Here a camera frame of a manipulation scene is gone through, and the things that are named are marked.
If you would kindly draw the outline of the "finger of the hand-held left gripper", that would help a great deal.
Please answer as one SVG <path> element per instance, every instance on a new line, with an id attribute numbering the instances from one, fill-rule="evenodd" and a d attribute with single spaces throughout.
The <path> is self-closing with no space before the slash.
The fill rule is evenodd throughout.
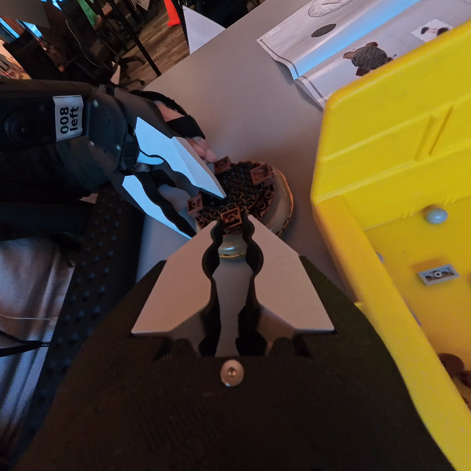
<path id="1" fill-rule="evenodd" d="M 124 176 L 122 182 L 124 190 L 145 214 L 186 238 L 193 238 L 196 230 L 160 193 L 159 188 L 163 185 L 176 188 L 164 171 L 141 171 Z"/>
<path id="2" fill-rule="evenodd" d="M 162 160 L 193 187 L 221 199 L 226 197 L 215 175 L 184 138 L 170 138 L 140 117 L 137 118 L 135 136 L 139 147 L 138 162 L 157 165 L 157 161 Z"/>

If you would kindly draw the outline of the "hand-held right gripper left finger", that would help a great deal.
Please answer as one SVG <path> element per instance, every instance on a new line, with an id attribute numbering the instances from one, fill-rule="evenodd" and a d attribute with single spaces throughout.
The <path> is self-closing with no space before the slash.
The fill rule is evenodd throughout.
<path id="1" fill-rule="evenodd" d="M 221 220 L 212 221 L 168 257 L 132 335 L 186 339 L 201 356 L 215 356 L 221 313 L 213 275 L 222 240 Z"/>

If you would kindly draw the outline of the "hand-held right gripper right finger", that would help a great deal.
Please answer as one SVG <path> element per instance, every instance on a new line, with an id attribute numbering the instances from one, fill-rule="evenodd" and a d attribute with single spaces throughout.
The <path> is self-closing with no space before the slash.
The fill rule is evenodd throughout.
<path id="1" fill-rule="evenodd" d="M 252 271 L 238 315 L 240 356 L 264 356 L 280 338 L 334 332 L 298 253 L 251 215 L 242 216 L 245 261 Z"/>

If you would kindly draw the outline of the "round toy brick model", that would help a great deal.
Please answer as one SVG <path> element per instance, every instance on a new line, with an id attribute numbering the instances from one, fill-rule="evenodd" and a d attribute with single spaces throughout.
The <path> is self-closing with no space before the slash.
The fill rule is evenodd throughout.
<path id="1" fill-rule="evenodd" d="M 237 162 L 228 156 L 214 163 L 216 179 L 226 197 L 200 192 L 187 201 L 187 213 L 195 220 L 196 231 L 213 221 L 222 221 L 222 259 L 236 260 L 246 253 L 242 236 L 242 215 L 251 215 L 276 236 L 280 236 L 291 218 L 294 201 L 285 176 L 268 163 Z"/>

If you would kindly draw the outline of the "yellow plastic bin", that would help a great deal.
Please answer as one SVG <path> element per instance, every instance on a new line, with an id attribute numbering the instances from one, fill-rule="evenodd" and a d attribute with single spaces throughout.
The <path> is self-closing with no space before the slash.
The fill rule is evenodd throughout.
<path id="1" fill-rule="evenodd" d="M 311 188 L 314 218 L 356 305 L 379 333 L 429 433 L 470 470 L 470 20 L 328 99 Z M 448 213 L 433 225 L 423 211 Z M 426 285 L 419 274 L 458 274 Z"/>

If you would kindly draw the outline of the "person's left forearm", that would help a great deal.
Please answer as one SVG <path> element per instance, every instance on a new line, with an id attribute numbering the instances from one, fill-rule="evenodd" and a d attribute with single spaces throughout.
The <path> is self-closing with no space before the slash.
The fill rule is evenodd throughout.
<path id="1" fill-rule="evenodd" d="M 0 240 L 65 233 L 84 236 L 93 209 L 93 203 L 68 193 L 1 182 Z"/>

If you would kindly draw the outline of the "person's left hand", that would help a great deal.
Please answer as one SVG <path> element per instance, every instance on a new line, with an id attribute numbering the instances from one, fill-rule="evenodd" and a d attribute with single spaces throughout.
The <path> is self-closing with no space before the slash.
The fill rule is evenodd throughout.
<path id="1" fill-rule="evenodd" d="M 184 116 L 178 111 L 167 107 L 161 101 L 154 101 L 154 103 L 160 110 L 160 113 L 166 122 L 173 121 Z M 205 162 L 214 163 L 218 160 L 218 157 L 215 155 L 211 146 L 204 138 L 198 136 L 194 138 L 185 137 L 185 139 L 191 145 L 193 150 L 198 154 L 198 156 L 200 156 L 200 158 Z"/>

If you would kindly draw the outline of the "black dotted mat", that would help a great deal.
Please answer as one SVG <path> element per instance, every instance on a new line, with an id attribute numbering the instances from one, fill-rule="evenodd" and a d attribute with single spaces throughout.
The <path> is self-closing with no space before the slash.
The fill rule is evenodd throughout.
<path id="1" fill-rule="evenodd" d="M 100 188 L 10 469 L 42 426 L 82 344 L 134 285 L 143 225 L 144 214 L 110 183 Z"/>

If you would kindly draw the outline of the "black office chair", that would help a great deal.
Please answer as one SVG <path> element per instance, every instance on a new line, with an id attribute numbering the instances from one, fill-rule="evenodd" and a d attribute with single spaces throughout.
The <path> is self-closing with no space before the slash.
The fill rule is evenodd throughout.
<path id="1" fill-rule="evenodd" d="M 56 50 L 66 79 L 125 89 L 134 83 L 144 85 L 144 80 L 131 79 L 125 71 L 128 62 L 144 63 L 144 60 L 139 56 L 120 57 L 91 24 L 79 1 L 41 4 L 50 26 L 42 34 Z"/>

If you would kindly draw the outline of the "white paper sheet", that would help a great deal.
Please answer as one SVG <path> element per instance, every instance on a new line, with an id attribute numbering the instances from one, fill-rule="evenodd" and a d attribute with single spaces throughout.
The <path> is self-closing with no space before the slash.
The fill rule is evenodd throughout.
<path id="1" fill-rule="evenodd" d="M 224 27 L 215 21 L 189 7 L 183 6 L 182 9 L 190 54 L 196 52 L 204 44 L 208 43 L 225 30 Z"/>

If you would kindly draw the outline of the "grey hooded sweatshirt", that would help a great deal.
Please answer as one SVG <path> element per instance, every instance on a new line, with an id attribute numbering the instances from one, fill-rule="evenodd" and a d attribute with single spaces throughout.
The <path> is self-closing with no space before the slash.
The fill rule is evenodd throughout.
<path id="1" fill-rule="evenodd" d="M 50 239 L 1 242 L 1 330 L 22 340 L 49 342 L 74 271 L 74 262 Z M 1 440 L 17 434 L 36 388 L 47 347 L 0 361 Z"/>

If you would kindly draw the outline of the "scattered loose toy bricks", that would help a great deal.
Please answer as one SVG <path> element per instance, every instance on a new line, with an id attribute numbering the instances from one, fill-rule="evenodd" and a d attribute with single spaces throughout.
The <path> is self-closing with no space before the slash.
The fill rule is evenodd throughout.
<path id="1" fill-rule="evenodd" d="M 439 225 L 445 222 L 448 218 L 448 213 L 445 209 L 436 205 L 432 205 L 423 211 L 425 220 L 433 225 Z M 436 284 L 448 278 L 456 278 L 457 272 L 450 266 L 440 266 L 438 268 L 431 268 L 419 274 L 421 280 L 428 286 Z M 462 359 L 451 353 L 439 353 L 439 359 L 444 368 L 452 379 L 459 380 L 464 386 L 470 389 L 470 370 L 466 370 Z"/>

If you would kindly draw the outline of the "open instruction booklet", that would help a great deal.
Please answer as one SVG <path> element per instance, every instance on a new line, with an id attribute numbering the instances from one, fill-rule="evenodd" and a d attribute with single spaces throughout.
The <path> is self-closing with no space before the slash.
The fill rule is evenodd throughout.
<path id="1" fill-rule="evenodd" d="M 453 29 L 468 1 L 310 1 L 257 43 L 321 107 L 339 88 Z"/>

